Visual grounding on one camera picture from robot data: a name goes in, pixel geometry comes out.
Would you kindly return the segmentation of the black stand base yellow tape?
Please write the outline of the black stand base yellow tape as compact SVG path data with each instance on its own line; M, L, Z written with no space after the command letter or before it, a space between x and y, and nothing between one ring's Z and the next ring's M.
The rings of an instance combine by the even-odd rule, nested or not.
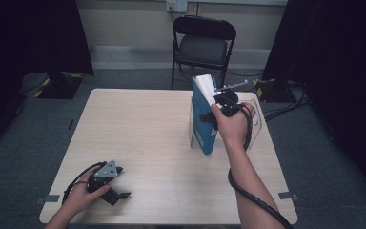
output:
M255 94L261 101L276 103L296 103L287 82L280 82L275 79L254 80Z
M47 72L47 76L35 93L36 98L73 99L84 79L79 73Z

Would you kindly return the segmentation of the person's right hand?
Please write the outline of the person's right hand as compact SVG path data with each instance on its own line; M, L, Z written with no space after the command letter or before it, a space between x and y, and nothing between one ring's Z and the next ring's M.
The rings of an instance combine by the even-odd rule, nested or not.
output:
M213 104L212 112L218 124L218 131L226 147L244 149L244 143L248 135L248 119L254 115L254 107L247 102L242 103L244 113L239 111L231 117L226 117L220 109Z

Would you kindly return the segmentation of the person's left hand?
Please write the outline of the person's left hand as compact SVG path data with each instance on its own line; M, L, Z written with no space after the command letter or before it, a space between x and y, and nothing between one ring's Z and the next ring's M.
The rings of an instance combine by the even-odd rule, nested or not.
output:
M68 198L61 206L61 211L66 216L74 217L110 190L109 185L104 185L92 193L88 191L89 178L96 169L97 166L91 168L72 186Z

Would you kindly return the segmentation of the black curtain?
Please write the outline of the black curtain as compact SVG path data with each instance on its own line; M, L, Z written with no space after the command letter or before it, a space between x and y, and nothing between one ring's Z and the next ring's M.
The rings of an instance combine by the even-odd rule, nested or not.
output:
M287 0L263 77L304 84L366 178L366 0Z
M0 0L0 134L29 73L93 74L76 0Z

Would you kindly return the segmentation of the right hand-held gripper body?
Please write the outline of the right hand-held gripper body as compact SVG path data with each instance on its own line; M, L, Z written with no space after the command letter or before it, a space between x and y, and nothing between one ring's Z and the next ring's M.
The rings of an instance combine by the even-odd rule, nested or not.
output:
M238 95L234 88L246 85L247 80L233 85L224 85L222 88L215 89L216 95L213 97L216 104L220 105L220 110L225 116L233 116L239 112L243 105L238 103Z

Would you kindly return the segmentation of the clear acrylic book rack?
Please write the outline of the clear acrylic book rack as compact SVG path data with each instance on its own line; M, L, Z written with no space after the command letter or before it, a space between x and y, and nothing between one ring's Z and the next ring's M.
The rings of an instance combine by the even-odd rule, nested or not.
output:
M247 117L247 119L248 119L248 135L247 135L245 143L244 143L244 148L245 149L248 149L248 148L252 147L252 145L254 144L254 140L256 139L257 135L259 134L259 132L261 130L261 126L262 126L260 115L258 113L258 107L256 105L255 100L251 99L249 101L249 103L254 107L254 115L252 117L249 117L249 116ZM192 133L192 128L193 128L192 107L191 107L191 115L190 115L190 124L191 124L191 126L190 126L191 147L192 148L200 148L196 138L193 136L193 133Z

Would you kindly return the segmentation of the black folding chair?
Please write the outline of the black folding chair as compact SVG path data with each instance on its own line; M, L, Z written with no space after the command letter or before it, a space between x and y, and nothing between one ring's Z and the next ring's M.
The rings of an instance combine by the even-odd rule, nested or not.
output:
M173 20L173 63L171 88L174 88L175 67L187 65L219 70L222 87L232 55L236 29L225 21L197 15L183 15Z

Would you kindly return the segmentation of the grey tape strip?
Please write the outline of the grey tape strip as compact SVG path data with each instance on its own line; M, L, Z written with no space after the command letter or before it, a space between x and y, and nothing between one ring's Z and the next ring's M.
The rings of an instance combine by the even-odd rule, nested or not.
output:
M297 193L282 192L278 194L280 199L291 199L293 201L299 200L299 195Z
M46 202L57 202L59 198L59 195L45 195L43 197L37 198L34 203L44 205Z

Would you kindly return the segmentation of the blue book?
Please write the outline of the blue book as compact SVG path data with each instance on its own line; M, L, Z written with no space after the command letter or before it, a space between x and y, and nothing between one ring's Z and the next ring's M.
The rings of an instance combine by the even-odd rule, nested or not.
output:
M200 116L212 113L211 106L215 103L215 80L211 74L198 75L192 84L192 133L204 155L213 151L217 130L212 123L203 123Z

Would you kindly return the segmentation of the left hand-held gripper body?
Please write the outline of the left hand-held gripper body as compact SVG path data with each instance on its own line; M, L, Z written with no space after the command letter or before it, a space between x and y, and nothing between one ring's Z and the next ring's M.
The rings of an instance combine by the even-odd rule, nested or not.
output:
M112 159L106 162L99 169L95 170L90 178L88 190L90 193L95 192L100 187L107 185L118 175L117 168L115 166L115 161Z

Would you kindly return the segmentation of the white wall outlet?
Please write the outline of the white wall outlet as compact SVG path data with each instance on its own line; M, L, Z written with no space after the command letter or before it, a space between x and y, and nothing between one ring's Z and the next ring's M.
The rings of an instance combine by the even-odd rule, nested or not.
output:
M168 12L186 13L187 9L188 9L187 0L167 0L166 1L166 11L168 11Z

